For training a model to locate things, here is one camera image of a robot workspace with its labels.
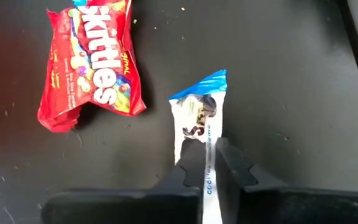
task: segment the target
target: plastic packaging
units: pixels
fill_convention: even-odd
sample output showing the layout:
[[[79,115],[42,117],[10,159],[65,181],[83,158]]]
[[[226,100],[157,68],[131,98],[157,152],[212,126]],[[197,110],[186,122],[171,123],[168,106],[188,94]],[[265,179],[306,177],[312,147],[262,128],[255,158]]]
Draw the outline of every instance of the plastic packaging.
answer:
[[[216,187],[216,141],[222,135],[226,70],[220,70],[169,99],[175,123],[175,163],[186,138],[205,143],[203,223],[222,223]]]
[[[134,116],[145,110],[130,36],[131,0],[89,0],[49,12],[53,39],[38,120],[69,131],[92,102]]]

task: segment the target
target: candy package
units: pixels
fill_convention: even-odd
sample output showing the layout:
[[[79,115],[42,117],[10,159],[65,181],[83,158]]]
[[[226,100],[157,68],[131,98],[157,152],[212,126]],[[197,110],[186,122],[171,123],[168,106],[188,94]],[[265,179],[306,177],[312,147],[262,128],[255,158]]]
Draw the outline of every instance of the candy package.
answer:
[[[222,135],[226,90],[226,70],[221,70],[169,99],[175,124],[175,163],[180,159],[185,139],[205,143],[203,223],[222,223],[215,160],[216,141]]]
[[[129,116],[145,110],[130,36],[131,2],[88,0],[59,14],[48,11],[53,39],[38,120],[49,130],[69,131],[87,102]]]

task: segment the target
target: red candy wrapper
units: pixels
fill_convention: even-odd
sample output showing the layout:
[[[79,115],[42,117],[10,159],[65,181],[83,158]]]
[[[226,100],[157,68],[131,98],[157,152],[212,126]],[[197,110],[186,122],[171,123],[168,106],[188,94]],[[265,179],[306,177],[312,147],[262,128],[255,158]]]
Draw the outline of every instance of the red candy wrapper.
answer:
[[[53,39],[38,120],[69,131],[92,102],[134,116],[145,110],[131,40],[131,0],[93,0],[49,12]]]

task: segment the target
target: snack wrapper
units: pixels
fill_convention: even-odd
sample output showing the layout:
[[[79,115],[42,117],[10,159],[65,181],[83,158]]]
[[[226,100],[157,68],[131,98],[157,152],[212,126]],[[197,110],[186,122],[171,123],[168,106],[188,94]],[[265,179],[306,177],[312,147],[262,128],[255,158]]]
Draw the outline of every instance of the snack wrapper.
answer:
[[[87,102],[129,116],[145,110],[130,36],[131,3],[89,0],[59,14],[48,11],[53,39],[37,117],[49,130],[69,131]]]
[[[205,143],[203,223],[222,223],[215,160],[216,141],[222,135],[226,90],[226,70],[221,70],[169,99],[175,123],[175,163],[180,160],[182,142],[186,138]]]

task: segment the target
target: dark table surface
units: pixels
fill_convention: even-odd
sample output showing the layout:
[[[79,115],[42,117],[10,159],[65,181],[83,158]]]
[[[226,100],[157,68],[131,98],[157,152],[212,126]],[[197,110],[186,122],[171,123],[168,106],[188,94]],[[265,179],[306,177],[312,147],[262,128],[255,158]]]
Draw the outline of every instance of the dark table surface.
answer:
[[[74,187],[149,188],[173,166],[167,98],[221,68],[223,135],[289,184],[358,191],[358,69],[334,1],[135,1],[148,110],[86,106],[77,132],[36,119],[52,30],[69,0],[0,1],[0,223],[37,223]]]

